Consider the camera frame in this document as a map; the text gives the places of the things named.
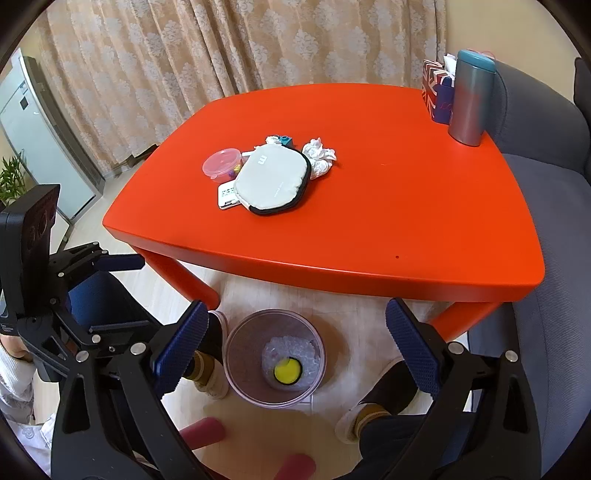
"tissue box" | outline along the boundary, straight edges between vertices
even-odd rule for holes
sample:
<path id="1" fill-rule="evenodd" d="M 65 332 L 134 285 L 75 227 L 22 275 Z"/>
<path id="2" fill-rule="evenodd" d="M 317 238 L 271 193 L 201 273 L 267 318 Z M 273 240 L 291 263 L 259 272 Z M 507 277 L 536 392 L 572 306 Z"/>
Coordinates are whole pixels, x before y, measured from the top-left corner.
<path id="1" fill-rule="evenodd" d="M 423 62 L 423 100 L 431 119 L 439 124 L 449 124 L 452 117 L 454 78 L 437 61 Z"/>

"tissue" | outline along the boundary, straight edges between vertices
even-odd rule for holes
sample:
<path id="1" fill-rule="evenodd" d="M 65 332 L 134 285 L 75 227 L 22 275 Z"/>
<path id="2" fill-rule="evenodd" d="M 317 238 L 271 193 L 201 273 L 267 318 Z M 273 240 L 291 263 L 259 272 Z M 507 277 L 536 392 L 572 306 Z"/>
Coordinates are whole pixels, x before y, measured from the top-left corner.
<path id="1" fill-rule="evenodd" d="M 275 145 L 281 145 L 281 140 L 279 140 L 279 137 L 277 135 L 272 135 L 270 137 L 267 137 L 265 139 L 265 143 L 266 144 L 275 144 Z"/>
<path id="2" fill-rule="evenodd" d="M 301 152 L 310 160 L 312 175 L 310 179 L 316 179 L 327 173 L 336 161 L 335 151 L 331 148 L 323 148 L 320 138 L 310 140 L 304 145 Z"/>
<path id="3" fill-rule="evenodd" d="M 443 57 L 443 63 L 445 64 L 446 72 L 448 72 L 453 78 L 456 78 L 457 59 L 451 53 L 446 53 Z"/>

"gray thermos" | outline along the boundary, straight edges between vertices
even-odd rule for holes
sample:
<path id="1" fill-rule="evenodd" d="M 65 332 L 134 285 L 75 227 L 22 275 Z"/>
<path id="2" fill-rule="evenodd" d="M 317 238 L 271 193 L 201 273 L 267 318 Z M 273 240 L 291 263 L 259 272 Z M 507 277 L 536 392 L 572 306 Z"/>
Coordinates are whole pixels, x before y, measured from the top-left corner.
<path id="1" fill-rule="evenodd" d="M 455 97 L 449 134 L 471 147 L 480 145 L 495 80 L 494 60 L 470 50 L 457 55 Z"/>

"curtain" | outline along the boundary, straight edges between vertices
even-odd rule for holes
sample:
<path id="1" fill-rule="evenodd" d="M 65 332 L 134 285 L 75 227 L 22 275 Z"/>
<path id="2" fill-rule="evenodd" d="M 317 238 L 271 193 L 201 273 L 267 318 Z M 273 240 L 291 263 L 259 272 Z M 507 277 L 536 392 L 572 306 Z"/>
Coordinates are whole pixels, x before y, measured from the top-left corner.
<path id="1" fill-rule="evenodd" d="M 420 87 L 445 0 L 57 0 L 37 22 L 54 93 L 108 174 L 206 103 L 321 82 Z"/>

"wall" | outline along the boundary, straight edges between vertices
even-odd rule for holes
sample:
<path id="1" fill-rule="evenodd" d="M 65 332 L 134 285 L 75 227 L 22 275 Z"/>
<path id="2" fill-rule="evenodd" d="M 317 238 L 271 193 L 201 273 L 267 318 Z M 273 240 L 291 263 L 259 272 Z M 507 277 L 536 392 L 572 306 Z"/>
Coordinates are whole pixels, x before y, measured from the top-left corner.
<path id="1" fill-rule="evenodd" d="M 495 57 L 573 99 L 577 50 L 537 0 L 447 0 L 447 51 Z"/>

